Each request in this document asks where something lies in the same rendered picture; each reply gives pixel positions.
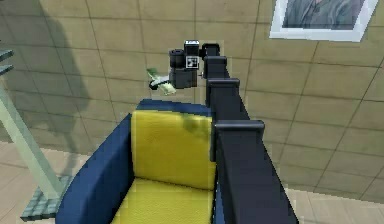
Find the pale green ruler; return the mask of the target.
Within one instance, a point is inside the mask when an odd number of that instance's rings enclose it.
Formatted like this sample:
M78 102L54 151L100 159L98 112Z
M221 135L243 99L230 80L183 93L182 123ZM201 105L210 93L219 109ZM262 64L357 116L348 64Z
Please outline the pale green ruler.
M148 68L147 74L151 78L151 81L154 78L159 77L159 76L168 76L168 75L160 75L156 68ZM170 81L168 83L160 85L157 90L161 90L165 95L174 94L176 92L176 89L173 87L173 85L170 83Z

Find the pale green floor lamp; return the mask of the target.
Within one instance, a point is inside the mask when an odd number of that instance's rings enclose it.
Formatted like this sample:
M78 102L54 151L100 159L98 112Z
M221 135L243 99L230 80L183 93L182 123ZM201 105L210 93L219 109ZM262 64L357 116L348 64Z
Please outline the pale green floor lamp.
M55 218L73 177L55 174L1 84L0 122L38 185L20 218L24 222Z

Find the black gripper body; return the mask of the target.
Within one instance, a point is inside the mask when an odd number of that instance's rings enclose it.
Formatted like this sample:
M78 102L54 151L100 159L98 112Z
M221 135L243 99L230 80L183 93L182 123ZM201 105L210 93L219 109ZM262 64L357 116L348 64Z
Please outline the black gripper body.
M197 56L189 56L182 49L174 49L169 52L169 60L169 81L175 89L197 86Z

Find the white framed picture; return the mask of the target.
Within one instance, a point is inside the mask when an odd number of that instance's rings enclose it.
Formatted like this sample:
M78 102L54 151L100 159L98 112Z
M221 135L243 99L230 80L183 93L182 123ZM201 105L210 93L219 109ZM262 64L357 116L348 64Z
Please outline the white framed picture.
M271 39L360 42L379 0L276 0Z

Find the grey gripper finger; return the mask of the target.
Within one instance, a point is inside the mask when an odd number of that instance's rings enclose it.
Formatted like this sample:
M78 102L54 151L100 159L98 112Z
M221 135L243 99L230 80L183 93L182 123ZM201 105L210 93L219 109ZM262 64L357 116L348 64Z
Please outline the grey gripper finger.
M159 76L159 77L154 78L149 83L149 88L151 90L157 90L160 85L168 83L168 82L169 82L169 77L168 76Z

